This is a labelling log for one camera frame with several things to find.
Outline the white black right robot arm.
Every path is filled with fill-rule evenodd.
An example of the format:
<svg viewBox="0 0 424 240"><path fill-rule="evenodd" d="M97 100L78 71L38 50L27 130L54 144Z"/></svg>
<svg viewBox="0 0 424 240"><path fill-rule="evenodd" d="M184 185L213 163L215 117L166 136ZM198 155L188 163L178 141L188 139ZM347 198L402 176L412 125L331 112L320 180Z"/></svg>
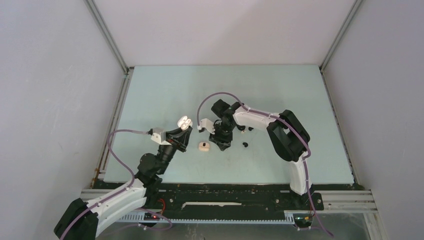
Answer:
<svg viewBox="0 0 424 240"><path fill-rule="evenodd" d="M240 131L253 128L266 132L276 154L290 167L291 204L297 209L310 206L316 212L313 202L313 184L307 159L311 156L310 135L296 115L286 109L282 113L267 113L248 107L241 101L229 104L222 99L216 101L211 111L217 116L215 122L199 120L199 131L207 130L209 140L221 151L231 147L234 129Z"/></svg>

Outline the white earbud charging case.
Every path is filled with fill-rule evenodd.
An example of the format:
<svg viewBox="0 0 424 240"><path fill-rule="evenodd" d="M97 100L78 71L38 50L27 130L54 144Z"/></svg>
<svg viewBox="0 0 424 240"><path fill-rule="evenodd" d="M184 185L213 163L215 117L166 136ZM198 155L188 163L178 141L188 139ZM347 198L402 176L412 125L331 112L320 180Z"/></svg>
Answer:
<svg viewBox="0 0 424 240"><path fill-rule="evenodd" d="M189 127L191 127L193 125L192 120L187 116L184 115L182 116L178 121L177 121L177 126L182 130L185 131L187 130Z"/></svg>

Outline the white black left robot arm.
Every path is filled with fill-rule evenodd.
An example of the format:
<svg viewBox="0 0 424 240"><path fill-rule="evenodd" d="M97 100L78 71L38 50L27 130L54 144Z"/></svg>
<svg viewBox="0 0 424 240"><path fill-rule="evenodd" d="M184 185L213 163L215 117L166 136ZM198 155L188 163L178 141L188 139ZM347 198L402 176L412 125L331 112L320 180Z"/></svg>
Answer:
<svg viewBox="0 0 424 240"><path fill-rule="evenodd" d="M158 202L161 175L168 168L177 151L184 153L193 131L191 126L165 131L152 128L135 131L135 134L150 135L158 144L156 154L145 153L140 158L137 172L129 172L128 182L100 197L91 200L73 200L53 232L60 240L94 240L107 227L129 212L142 208L153 208Z"/></svg>

